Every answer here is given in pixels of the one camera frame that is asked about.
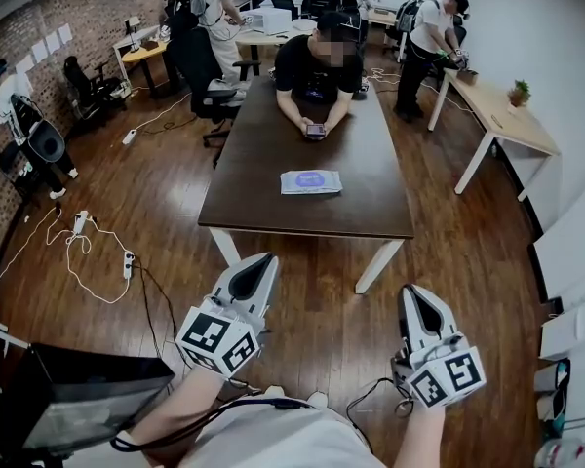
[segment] smartphone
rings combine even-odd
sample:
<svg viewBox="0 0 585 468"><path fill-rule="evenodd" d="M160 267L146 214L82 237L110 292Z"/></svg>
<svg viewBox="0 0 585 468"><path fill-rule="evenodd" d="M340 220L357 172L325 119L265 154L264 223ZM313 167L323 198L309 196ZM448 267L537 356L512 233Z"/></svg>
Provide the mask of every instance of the smartphone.
<svg viewBox="0 0 585 468"><path fill-rule="evenodd" d="M308 125L308 130L306 131L305 136L315 140L325 138L325 126L322 124Z"/></svg>

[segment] brick wall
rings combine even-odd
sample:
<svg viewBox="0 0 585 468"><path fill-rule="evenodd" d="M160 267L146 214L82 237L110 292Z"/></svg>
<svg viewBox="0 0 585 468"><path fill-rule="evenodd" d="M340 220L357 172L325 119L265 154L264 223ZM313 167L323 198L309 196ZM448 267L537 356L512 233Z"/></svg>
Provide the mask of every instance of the brick wall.
<svg viewBox="0 0 585 468"><path fill-rule="evenodd" d="M33 99L66 135L74 117L62 76L65 58L77 56L83 67L110 60L105 73L119 76L112 45L125 35L124 20L138 16L143 27L158 24L162 7L163 0L34 0L0 21L0 58L14 72L33 44L69 23L74 39L28 72ZM0 151L10 140L10 133L0 126ZM19 204L20 197L0 173L0 245Z"/></svg>

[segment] potted plant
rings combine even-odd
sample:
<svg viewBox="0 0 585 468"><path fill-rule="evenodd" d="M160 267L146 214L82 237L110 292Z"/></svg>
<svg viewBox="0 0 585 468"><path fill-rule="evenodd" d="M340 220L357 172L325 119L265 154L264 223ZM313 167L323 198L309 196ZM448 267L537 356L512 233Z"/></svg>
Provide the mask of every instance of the potted plant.
<svg viewBox="0 0 585 468"><path fill-rule="evenodd" d="M530 90L525 80L516 80L516 85L507 93L509 105L507 109L510 113L516 112L516 108L525 105L530 99Z"/></svg>

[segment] dark brown table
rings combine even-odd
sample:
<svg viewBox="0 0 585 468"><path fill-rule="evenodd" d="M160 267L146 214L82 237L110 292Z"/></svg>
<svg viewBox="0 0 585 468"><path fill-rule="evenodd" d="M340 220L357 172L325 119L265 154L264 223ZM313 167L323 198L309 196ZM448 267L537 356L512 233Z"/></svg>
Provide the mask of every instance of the dark brown table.
<svg viewBox="0 0 585 468"><path fill-rule="evenodd" d="M316 123L330 107L299 102ZM338 194L282 195L280 174L338 170ZM210 227L229 265L241 260L230 230L383 240L357 283L364 293L405 239L413 238L408 197L379 99L365 100L330 135L306 140L280 111L269 78L253 79L218 161L198 223Z"/></svg>

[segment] black t-shirt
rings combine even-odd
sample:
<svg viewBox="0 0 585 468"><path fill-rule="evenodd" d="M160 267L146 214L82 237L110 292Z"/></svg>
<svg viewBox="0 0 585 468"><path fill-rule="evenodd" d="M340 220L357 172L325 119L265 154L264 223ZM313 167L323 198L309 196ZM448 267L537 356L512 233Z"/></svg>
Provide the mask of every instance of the black t-shirt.
<svg viewBox="0 0 585 468"><path fill-rule="evenodd" d="M275 59L277 90L292 92L300 98L335 102L338 89L353 94L360 86L362 58L355 56L344 67L328 67L312 56L308 37L295 36Z"/></svg>

